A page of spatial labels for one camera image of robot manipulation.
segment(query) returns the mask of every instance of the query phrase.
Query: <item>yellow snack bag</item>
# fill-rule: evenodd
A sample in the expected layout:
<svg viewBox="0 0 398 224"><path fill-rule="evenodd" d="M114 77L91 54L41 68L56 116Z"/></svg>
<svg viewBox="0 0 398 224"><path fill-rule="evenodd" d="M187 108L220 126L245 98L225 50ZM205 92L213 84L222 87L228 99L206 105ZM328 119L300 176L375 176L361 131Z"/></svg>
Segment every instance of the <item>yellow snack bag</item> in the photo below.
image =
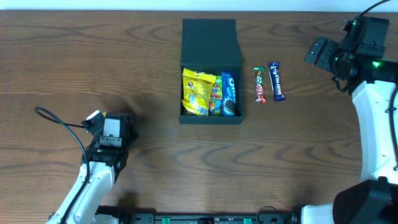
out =
<svg viewBox="0 0 398 224"><path fill-rule="evenodd" d="M213 92L216 76L204 72L194 72L184 68L182 85L184 97L182 105L195 115L208 116L209 100Z"/></svg>

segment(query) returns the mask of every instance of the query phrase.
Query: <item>white wall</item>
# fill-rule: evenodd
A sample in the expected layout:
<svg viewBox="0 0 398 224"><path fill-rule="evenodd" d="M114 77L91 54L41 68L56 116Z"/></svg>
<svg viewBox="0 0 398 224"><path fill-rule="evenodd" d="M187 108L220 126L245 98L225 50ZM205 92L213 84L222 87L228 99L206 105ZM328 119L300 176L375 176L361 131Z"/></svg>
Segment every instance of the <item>white wall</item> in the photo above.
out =
<svg viewBox="0 0 398 224"><path fill-rule="evenodd" d="M0 9L183 11L363 11L379 0L0 0ZM372 12L398 12L398 0Z"/></svg>

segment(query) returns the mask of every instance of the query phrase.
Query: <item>blue wrapper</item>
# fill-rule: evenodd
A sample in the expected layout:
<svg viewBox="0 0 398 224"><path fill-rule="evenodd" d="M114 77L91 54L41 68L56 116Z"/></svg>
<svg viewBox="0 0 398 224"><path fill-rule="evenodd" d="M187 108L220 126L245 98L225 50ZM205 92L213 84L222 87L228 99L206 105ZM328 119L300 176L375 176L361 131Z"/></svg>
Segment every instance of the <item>blue wrapper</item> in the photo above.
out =
<svg viewBox="0 0 398 224"><path fill-rule="evenodd" d="M268 65L269 78L271 79L272 91L274 92L274 100L285 100L284 90L279 75L279 62L272 62Z"/></svg>
<svg viewBox="0 0 398 224"><path fill-rule="evenodd" d="M224 116L235 116L236 111L236 89L235 74L221 72L223 81L223 113Z"/></svg>

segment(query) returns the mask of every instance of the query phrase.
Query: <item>tabletop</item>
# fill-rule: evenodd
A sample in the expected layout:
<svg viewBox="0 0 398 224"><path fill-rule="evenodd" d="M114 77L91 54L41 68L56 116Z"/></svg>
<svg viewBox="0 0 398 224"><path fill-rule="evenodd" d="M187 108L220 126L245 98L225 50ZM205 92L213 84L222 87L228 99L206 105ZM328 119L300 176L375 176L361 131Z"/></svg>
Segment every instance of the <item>tabletop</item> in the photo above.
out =
<svg viewBox="0 0 398 224"><path fill-rule="evenodd" d="M81 151L60 126L94 110L133 108L134 143L103 205L158 212L249 212L330 203L359 182L361 141L351 97L304 63L322 35L339 42L335 12L0 11L0 223L43 223L75 183ZM385 58L398 60L398 14ZM244 121L178 123L183 18L235 18L243 56ZM285 101L255 104L252 68L279 61ZM74 129L83 144L91 135Z"/></svg>

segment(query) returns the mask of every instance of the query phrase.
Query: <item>black box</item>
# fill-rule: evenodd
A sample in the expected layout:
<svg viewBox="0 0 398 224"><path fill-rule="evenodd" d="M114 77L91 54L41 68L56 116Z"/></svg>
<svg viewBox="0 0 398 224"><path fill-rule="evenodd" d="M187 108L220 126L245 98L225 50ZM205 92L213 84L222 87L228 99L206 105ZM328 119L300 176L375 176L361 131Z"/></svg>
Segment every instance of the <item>black box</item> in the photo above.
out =
<svg viewBox="0 0 398 224"><path fill-rule="evenodd" d="M221 75L236 74L235 117L183 115L182 70ZM180 124L240 124L243 120L242 58L234 19L184 19L181 46Z"/></svg>

